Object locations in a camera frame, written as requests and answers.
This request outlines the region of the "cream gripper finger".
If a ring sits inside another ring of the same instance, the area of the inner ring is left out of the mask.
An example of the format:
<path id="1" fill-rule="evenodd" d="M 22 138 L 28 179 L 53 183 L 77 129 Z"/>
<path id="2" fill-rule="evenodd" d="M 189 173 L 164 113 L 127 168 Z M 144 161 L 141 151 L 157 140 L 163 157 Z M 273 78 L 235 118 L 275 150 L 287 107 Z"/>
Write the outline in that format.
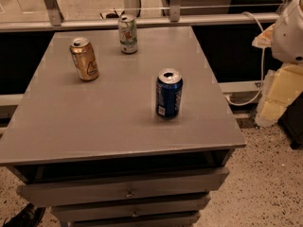
<path id="1" fill-rule="evenodd" d="M 252 42 L 252 46 L 257 48 L 268 48 L 272 46 L 274 26 L 268 26 L 263 32 L 261 32 Z"/>

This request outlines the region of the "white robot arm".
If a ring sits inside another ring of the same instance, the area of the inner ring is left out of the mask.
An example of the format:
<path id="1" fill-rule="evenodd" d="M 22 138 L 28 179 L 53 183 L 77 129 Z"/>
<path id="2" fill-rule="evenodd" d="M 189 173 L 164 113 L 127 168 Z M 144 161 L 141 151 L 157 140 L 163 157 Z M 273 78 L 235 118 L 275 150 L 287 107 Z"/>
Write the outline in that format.
<path id="1" fill-rule="evenodd" d="M 303 64 L 303 0 L 292 0 L 276 22 L 252 42 L 257 48 L 270 47 L 282 62 Z"/>

